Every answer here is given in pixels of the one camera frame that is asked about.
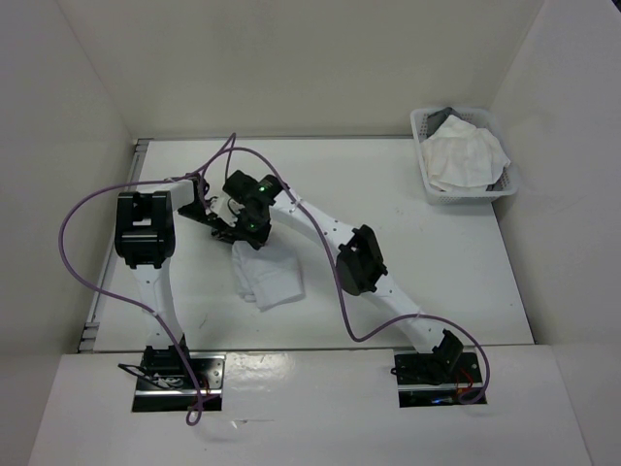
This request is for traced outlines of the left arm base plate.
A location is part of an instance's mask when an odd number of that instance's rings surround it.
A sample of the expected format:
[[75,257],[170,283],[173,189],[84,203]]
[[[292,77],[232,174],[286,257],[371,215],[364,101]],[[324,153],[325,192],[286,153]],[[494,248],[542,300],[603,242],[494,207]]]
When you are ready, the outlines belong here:
[[[191,352],[187,359],[201,389],[204,410],[220,411],[225,355]],[[174,351],[144,353],[139,364],[118,363],[117,367],[136,381],[133,413],[186,412],[198,401],[189,372]]]

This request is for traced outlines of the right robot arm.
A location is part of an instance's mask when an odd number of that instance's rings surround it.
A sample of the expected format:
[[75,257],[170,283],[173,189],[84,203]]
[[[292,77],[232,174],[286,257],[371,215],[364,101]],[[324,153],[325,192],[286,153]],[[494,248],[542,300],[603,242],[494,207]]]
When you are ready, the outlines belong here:
[[257,181],[236,171],[223,186],[239,209],[227,233],[234,241],[245,241],[255,250],[265,247],[274,219],[314,241],[326,251],[341,302],[347,293],[361,296],[394,317],[365,337],[353,337],[358,343],[371,339],[388,326],[404,322],[405,332],[416,346],[428,348],[423,362],[409,375],[411,382],[439,385],[452,379],[459,369],[464,345],[450,331],[442,331],[441,342],[432,347],[428,333],[413,328],[423,318],[420,308],[398,287],[384,265],[374,230],[364,224],[355,228],[327,216],[313,205],[306,205],[289,186],[273,175]]

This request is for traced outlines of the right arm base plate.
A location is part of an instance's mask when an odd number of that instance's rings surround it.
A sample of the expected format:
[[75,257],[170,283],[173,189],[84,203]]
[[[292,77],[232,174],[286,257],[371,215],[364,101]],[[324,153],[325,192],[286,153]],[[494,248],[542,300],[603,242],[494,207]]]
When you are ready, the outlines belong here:
[[391,374],[397,382],[401,408],[461,405],[460,396],[470,401],[481,390],[483,376],[474,352],[463,352],[450,375],[439,382],[433,382],[425,371],[423,363],[428,359],[429,354],[412,351],[394,354]]

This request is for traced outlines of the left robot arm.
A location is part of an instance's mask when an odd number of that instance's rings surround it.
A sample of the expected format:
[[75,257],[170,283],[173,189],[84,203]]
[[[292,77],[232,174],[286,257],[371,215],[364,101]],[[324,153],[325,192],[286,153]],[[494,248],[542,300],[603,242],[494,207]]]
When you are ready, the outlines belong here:
[[258,249],[270,232],[269,223],[247,217],[242,209],[230,219],[215,213],[207,188],[201,176],[191,175],[150,192],[127,191],[117,197],[114,248],[137,281],[140,299],[133,303],[150,319],[141,370],[156,386],[179,388],[196,377],[171,285],[175,214],[207,225],[217,240],[229,244],[242,241]]

